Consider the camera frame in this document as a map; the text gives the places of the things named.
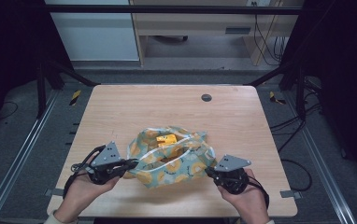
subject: desk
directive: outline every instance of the desk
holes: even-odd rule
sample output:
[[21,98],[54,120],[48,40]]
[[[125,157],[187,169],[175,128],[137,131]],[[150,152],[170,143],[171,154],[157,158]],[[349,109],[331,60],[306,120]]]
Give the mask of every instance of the desk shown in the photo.
[[[204,102],[203,94],[212,100]],[[281,198],[290,189],[257,91],[250,86],[101,85],[94,88],[56,188],[62,189],[73,163],[98,146],[116,142],[126,148],[148,127],[176,125],[207,131],[219,161],[231,154],[252,161],[250,168],[270,195],[268,213],[291,217],[293,198]],[[62,197],[52,196],[48,213]],[[137,179],[121,179],[114,190],[97,198],[84,217],[238,217],[221,198],[213,180],[203,177],[158,189],[146,189]]]

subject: aluminum rail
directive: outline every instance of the aluminum rail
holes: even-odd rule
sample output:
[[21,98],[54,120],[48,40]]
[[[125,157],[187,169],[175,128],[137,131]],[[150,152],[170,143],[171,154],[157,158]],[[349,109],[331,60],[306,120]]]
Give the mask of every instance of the aluminum rail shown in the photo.
[[[295,103],[291,94],[284,92],[284,98],[288,100],[288,104],[292,112],[296,115]],[[339,188],[336,180],[334,179],[333,174],[328,168],[327,163],[324,161],[323,156],[321,155],[319,148],[317,147],[315,141],[310,134],[309,129],[305,126],[302,130],[302,135],[304,142],[307,145],[307,151],[310,158],[315,165],[315,169],[318,172],[321,182],[324,185],[324,188],[327,192],[327,195],[330,198],[330,201],[333,205],[333,208],[336,210],[336,215],[339,218],[339,221],[342,224],[356,224],[356,219],[353,216],[353,213],[350,211],[350,207],[345,200],[341,189]]]
[[165,14],[252,14],[301,15],[322,13],[319,8],[302,7],[224,7],[224,6],[152,6],[152,5],[24,5],[25,9],[66,13],[165,13]]
[[7,171],[4,180],[0,184],[0,210],[4,205],[4,202],[7,199],[8,194],[13,188],[15,181],[18,179],[19,174],[21,172],[22,167],[24,166],[27,158],[29,157],[34,144],[36,143],[36,139],[38,138],[39,134],[42,131],[48,117],[50,116],[50,112],[53,109],[53,106],[57,100],[59,95],[58,91],[52,91],[49,101],[48,101],[48,108],[43,114],[40,119],[37,119],[32,130],[27,135],[26,140],[24,141],[23,145],[21,146],[18,155],[15,158],[15,161],[12,162],[9,170]]

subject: sleeve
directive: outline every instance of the sleeve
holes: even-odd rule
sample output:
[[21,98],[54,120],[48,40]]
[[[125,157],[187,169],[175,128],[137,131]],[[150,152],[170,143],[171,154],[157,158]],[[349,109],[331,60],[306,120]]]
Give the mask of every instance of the sleeve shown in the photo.
[[69,223],[63,223],[60,222],[58,219],[56,219],[56,217],[53,215],[55,211],[53,211],[50,216],[48,217],[48,219],[44,222],[44,224],[78,224],[78,220],[75,220],[73,222],[69,222]]

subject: black circular hole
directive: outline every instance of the black circular hole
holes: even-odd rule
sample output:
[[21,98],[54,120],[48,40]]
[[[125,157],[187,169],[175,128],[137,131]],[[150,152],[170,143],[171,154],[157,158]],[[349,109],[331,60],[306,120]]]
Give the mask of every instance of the black circular hole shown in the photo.
[[211,95],[210,94],[203,94],[201,98],[205,102],[211,101]]

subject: black strap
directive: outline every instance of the black strap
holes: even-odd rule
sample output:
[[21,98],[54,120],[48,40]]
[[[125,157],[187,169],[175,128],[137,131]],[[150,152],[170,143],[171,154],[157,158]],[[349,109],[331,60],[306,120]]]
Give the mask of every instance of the black strap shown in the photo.
[[77,178],[78,175],[79,175],[79,172],[75,172],[73,175],[68,177],[68,179],[67,179],[67,181],[65,182],[65,185],[64,185],[63,199],[65,198],[65,195],[67,194],[68,189],[70,188],[71,184],[73,184],[74,180]]
[[269,194],[266,192],[266,190],[263,188],[263,186],[260,184],[260,182],[258,182],[256,179],[251,178],[253,180],[255,180],[258,184],[249,182],[249,185],[252,185],[254,187],[256,187],[257,189],[259,189],[263,195],[264,195],[264,199],[265,199],[265,205],[266,205],[266,209],[268,209],[269,207]]

